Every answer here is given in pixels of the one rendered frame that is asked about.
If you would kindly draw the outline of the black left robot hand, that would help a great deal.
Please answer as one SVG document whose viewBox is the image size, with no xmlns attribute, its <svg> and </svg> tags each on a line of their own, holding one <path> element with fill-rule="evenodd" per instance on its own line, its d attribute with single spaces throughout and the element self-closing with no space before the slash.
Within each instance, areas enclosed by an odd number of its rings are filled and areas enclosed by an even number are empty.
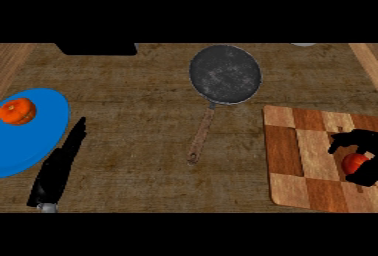
<svg viewBox="0 0 378 256">
<path fill-rule="evenodd" d="M 62 147 L 53 150 L 42 162 L 26 201 L 29 207 L 36 208 L 39 203 L 57 204 L 85 135 L 85 118 L 81 118 L 67 134 Z"/>
</svg>

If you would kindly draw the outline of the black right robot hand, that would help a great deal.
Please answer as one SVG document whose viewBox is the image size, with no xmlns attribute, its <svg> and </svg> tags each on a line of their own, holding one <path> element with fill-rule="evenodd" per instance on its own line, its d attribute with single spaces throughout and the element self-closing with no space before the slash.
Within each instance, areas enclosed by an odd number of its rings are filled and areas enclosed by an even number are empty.
<svg viewBox="0 0 378 256">
<path fill-rule="evenodd" d="M 345 176 L 345 180 L 360 186 L 370 187 L 378 182 L 378 132 L 354 129 L 351 132 L 342 132 L 332 135 L 327 153 L 333 154 L 339 147 L 355 145 L 357 154 L 366 152 L 373 154 L 373 157 L 363 162 L 352 174 Z"/>
</svg>

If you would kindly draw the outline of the red tomato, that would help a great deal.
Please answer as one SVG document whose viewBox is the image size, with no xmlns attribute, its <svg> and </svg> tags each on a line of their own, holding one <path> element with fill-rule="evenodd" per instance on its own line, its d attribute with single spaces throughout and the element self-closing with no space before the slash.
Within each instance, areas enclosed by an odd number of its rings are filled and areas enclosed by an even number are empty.
<svg viewBox="0 0 378 256">
<path fill-rule="evenodd" d="M 369 160 L 369 158 L 357 153 L 349 153 L 341 162 L 341 168 L 345 175 L 349 175 L 355 172 L 360 165 Z"/>
</svg>

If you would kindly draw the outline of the checkered wooden cutting board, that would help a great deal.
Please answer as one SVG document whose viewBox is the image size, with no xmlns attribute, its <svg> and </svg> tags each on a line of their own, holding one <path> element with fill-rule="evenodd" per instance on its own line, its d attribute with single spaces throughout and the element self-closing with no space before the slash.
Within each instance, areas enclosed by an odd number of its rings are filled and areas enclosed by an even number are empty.
<svg viewBox="0 0 378 256">
<path fill-rule="evenodd" d="M 378 212 L 378 184 L 347 182 L 341 169 L 355 148 L 327 152 L 335 133 L 378 132 L 378 117 L 267 105 L 262 124 L 271 201 L 327 212 Z"/>
</svg>

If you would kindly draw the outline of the dark grey frying pan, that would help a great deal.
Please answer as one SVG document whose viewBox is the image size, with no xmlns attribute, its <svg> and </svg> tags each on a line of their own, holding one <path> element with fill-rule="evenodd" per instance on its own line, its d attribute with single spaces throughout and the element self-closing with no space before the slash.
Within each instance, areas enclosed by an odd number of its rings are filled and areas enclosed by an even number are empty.
<svg viewBox="0 0 378 256">
<path fill-rule="evenodd" d="M 187 152 L 187 164 L 194 165 L 215 106 L 236 105 L 252 98 L 262 83 L 262 73 L 255 58 L 243 49 L 231 45 L 212 45 L 190 60 L 189 80 L 194 91 L 209 102 Z"/>
</svg>

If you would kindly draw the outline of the blue plate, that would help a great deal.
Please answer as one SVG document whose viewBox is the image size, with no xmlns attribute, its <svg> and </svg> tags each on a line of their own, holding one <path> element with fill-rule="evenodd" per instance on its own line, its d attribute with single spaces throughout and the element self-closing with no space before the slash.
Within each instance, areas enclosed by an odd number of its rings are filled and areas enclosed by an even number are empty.
<svg viewBox="0 0 378 256">
<path fill-rule="evenodd" d="M 70 119 L 66 97 L 48 88 L 34 88 L 7 97 L 1 103 L 28 98 L 36 107 L 34 119 L 14 126 L 0 121 L 0 178 L 32 167 L 54 149 Z"/>
</svg>

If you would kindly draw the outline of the small orange pumpkin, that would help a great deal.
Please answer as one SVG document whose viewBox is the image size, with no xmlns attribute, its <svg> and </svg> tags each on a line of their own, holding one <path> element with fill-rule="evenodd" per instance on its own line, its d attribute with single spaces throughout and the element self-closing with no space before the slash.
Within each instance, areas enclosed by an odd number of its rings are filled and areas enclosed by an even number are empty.
<svg viewBox="0 0 378 256">
<path fill-rule="evenodd" d="M 31 122 L 36 114 L 36 107 L 28 98 L 17 98 L 0 106 L 0 120 L 10 125 Z"/>
</svg>

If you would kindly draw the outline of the black appliance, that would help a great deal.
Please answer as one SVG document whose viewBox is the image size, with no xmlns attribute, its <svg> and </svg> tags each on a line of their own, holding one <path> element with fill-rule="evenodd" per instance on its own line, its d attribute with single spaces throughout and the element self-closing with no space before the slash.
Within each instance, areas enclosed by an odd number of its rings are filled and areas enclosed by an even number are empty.
<svg viewBox="0 0 378 256">
<path fill-rule="evenodd" d="M 66 55 L 134 56 L 137 54 L 132 43 L 57 43 L 56 46 Z"/>
</svg>

